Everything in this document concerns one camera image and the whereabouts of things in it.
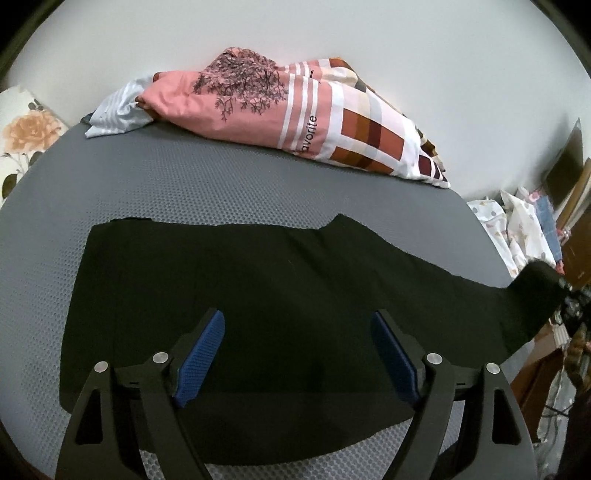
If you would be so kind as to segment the person's right hand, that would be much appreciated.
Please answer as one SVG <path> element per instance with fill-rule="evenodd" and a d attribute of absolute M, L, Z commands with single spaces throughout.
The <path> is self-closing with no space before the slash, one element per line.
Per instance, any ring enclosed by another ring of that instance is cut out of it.
<path fill-rule="evenodd" d="M 570 341 L 564 367 L 579 394 L 590 388 L 590 330 L 584 324 Z"/>

